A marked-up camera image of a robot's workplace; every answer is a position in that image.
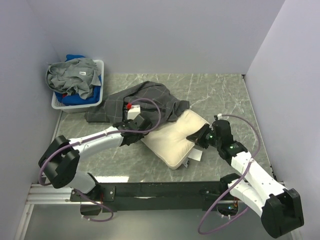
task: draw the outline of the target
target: blue cloth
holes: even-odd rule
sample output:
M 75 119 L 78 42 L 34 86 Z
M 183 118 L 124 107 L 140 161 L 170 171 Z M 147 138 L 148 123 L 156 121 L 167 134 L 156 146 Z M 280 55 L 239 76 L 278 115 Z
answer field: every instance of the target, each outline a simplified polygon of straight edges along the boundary
M 72 59 L 79 59 L 79 58 L 85 58 L 83 55 L 72 55 L 68 54 L 65 56 L 66 57 L 66 62 Z M 74 106 L 74 105 L 83 105 L 83 104 L 95 104 L 99 102 L 100 99 L 100 90 L 101 86 L 94 86 L 93 87 L 93 94 L 90 97 L 87 97 L 86 99 L 82 99 L 79 94 L 73 94 L 70 96 L 65 96 L 62 97 L 62 93 L 54 92 L 56 99 L 60 102 L 63 103 L 66 106 Z

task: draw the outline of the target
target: gray cloth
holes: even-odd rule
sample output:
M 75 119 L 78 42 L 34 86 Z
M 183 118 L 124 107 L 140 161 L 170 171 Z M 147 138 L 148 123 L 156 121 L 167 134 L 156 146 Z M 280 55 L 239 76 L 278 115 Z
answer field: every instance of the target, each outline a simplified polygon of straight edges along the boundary
M 101 86 L 100 72 L 90 58 L 75 58 L 49 66 L 45 79 L 49 88 L 60 94 L 79 94 L 87 99 L 93 94 L 94 86 Z
M 189 101 L 178 100 L 170 94 L 165 85 L 145 81 L 108 96 L 99 106 L 90 107 L 84 117 L 89 123 L 122 122 L 126 119 L 124 113 L 127 104 L 139 98 L 152 99 L 158 105 L 161 111 L 161 124 L 177 121 L 184 110 L 190 107 Z M 140 105 L 141 114 L 150 119 L 152 126 L 158 122 L 157 108 L 151 102 L 136 101 L 134 104 Z

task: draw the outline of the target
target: black metal base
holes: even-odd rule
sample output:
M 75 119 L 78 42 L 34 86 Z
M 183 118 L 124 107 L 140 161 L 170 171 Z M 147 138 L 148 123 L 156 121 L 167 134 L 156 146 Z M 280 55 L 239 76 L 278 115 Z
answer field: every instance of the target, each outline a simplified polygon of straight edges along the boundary
M 207 210 L 224 192 L 220 181 L 100 183 L 103 203 L 116 211 L 131 210 Z M 223 200 L 234 200 L 228 194 Z M 72 194 L 71 202 L 85 202 Z

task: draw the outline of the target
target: red clip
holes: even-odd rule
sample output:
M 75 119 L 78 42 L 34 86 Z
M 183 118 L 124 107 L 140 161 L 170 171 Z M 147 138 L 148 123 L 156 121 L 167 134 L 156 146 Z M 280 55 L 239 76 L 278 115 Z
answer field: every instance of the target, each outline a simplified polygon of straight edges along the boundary
M 130 110 L 131 107 L 132 107 L 132 104 L 131 104 L 131 103 L 128 103 L 128 104 L 126 105 L 126 109 L 128 109 L 128 110 Z

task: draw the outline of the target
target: clothing pile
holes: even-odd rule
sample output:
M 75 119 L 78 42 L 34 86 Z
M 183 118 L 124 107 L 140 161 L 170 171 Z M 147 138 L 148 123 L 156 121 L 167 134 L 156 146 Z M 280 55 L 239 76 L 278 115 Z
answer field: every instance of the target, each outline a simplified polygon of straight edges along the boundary
M 57 100 L 66 106 L 99 101 L 101 73 L 96 63 L 83 55 L 68 54 L 65 62 L 51 64 L 45 79 Z
M 84 117 L 92 123 L 120 123 L 126 119 L 127 104 L 133 100 L 147 98 L 153 100 L 161 111 L 160 124 L 176 122 L 178 117 L 190 107 L 189 101 L 179 100 L 170 94 L 169 89 L 157 82 L 145 81 L 126 90 L 109 95 L 98 106 L 89 107 Z M 152 126 L 156 125 L 159 116 L 156 107 L 149 101 L 136 101 L 140 112 L 147 117 Z

